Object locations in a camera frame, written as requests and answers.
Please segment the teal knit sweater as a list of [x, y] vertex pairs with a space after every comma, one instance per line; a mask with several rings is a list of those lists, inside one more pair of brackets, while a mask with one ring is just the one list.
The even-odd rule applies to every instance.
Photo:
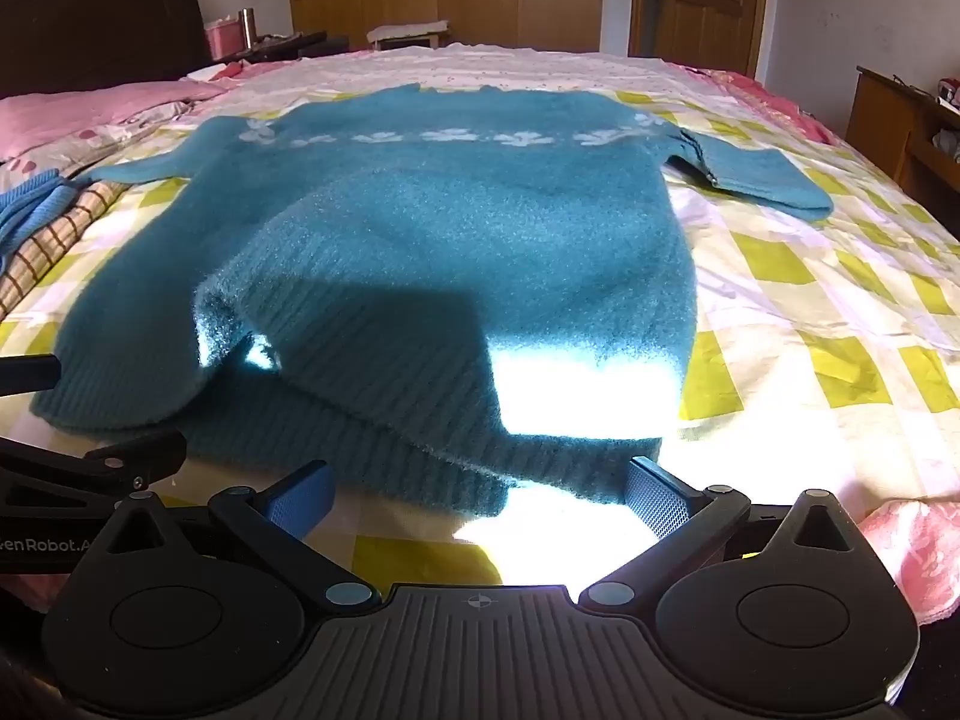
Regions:
[[832, 199], [594, 93], [386, 89], [273, 121], [213, 117], [99, 169], [181, 192], [99, 268], [32, 411], [192, 455], [327, 461], [375, 493], [491, 517], [514, 486], [622, 499], [682, 401], [697, 277], [665, 187], [802, 221]]

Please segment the pink storage box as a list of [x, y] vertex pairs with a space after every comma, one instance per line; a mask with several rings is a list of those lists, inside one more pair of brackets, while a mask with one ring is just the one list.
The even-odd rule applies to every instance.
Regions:
[[205, 37], [213, 62], [239, 54], [245, 48], [241, 23], [237, 16], [226, 16], [205, 25]]

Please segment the pink pillow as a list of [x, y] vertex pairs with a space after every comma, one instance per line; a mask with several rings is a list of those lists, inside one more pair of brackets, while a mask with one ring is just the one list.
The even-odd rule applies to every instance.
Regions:
[[118, 124], [167, 103], [215, 98], [224, 88], [213, 83], [128, 83], [93, 91], [31, 93], [2, 99], [2, 160], [96, 125]]

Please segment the dark bedside table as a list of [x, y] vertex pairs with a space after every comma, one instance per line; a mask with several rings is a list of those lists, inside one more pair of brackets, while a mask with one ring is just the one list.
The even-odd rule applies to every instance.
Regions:
[[252, 49], [226, 55], [226, 57], [223, 57], [223, 62], [225, 64], [231, 64], [231, 62], [262, 64], [262, 62], [319, 59], [319, 57], [329, 57], [329, 55], [347, 54], [349, 48], [350, 43], [348, 43], [347, 36], [329, 36], [327, 32], [321, 31], [313, 32], [313, 34], [297, 34], [296, 36], [283, 37], [283, 39], [272, 39], [272, 41], [262, 41]]

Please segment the wooden door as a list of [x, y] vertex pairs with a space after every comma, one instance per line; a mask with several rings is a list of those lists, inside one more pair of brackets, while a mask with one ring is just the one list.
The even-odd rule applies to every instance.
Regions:
[[752, 76], [768, 0], [633, 0], [631, 57]]

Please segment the dark wooden headboard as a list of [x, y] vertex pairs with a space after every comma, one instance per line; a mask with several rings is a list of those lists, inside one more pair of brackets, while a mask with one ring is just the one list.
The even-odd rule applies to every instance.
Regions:
[[2, 94], [171, 82], [210, 64], [199, 0], [2, 0]]

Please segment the brown plaid folded cloth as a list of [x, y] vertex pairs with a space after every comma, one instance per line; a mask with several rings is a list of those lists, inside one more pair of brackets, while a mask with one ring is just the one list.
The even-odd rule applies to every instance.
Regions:
[[2, 266], [2, 317], [11, 311], [47, 273], [62, 260], [127, 190], [117, 182], [96, 182], [85, 188], [62, 215], [39, 227], [23, 242]]

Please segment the pink red blanket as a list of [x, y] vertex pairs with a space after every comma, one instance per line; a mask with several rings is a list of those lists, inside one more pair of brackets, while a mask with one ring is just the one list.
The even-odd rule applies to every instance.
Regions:
[[919, 626], [958, 608], [960, 509], [957, 502], [890, 500], [859, 523], [905, 595]]

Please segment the wooden side desk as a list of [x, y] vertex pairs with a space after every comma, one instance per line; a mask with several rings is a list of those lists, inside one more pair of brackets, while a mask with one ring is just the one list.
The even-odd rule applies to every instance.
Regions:
[[857, 69], [844, 140], [958, 234], [958, 114], [916, 86]]

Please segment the small wooden stool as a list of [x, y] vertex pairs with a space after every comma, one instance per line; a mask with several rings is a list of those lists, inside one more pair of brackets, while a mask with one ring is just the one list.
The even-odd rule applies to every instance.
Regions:
[[438, 49], [449, 34], [449, 21], [409, 23], [408, 25], [382, 25], [366, 34], [373, 50], [394, 50], [402, 47], [427, 47]]

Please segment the steel thermos cup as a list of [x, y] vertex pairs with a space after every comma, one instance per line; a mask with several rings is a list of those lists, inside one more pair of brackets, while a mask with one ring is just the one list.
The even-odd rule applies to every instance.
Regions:
[[257, 25], [256, 12], [252, 8], [243, 8], [238, 13], [239, 26], [241, 27], [242, 43], [245, 50], [252, 50], [257, 44]]

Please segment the light blue knit garment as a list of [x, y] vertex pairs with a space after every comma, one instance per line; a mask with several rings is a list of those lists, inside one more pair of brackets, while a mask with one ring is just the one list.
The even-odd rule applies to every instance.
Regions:
[[67, 211], [80, 189], [59, 171], [46, 169], [8, 192], [2, 193], [0, 213], [0, 257], [7, 270], [14, 252], [34, 232], [52, 223]]

